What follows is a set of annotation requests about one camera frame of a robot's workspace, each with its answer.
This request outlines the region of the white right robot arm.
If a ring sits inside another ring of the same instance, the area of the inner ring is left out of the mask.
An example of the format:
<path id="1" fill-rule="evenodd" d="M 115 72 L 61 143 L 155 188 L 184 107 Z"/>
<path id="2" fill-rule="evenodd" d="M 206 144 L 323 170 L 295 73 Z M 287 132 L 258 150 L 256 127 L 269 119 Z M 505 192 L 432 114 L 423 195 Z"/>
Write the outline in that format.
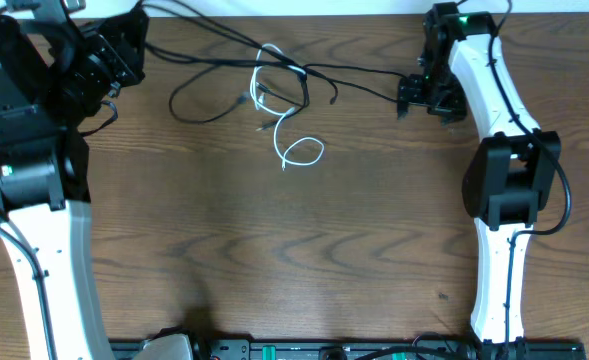
<path id="1" fill-rule="evenodd" d="M 398 84 L 397 114 L 421 106 L 446 122 L 473 117 L 479 146 L 462 180 L 479 259 L 470 325 L 480 359 L 528 359 L 521 317 L 525 254 L 560 166 L 561 142 L 530 115 L 510 76 L 488 12 L 436 3 L 423 18 L 422 74 Z"/>

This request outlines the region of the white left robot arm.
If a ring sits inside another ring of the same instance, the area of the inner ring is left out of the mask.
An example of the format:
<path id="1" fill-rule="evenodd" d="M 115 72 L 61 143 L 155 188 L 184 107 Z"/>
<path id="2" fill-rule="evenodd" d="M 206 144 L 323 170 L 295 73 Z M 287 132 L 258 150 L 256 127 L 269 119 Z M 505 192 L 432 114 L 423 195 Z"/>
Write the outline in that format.
<path id="1" fill-rule="evenodd" d="M 140 5 L 77 25 L 81 1 L 0 9 L 0 238 L 34 359 L 110 359 L 90 251 L 81 123 L 144 78 Z"/>

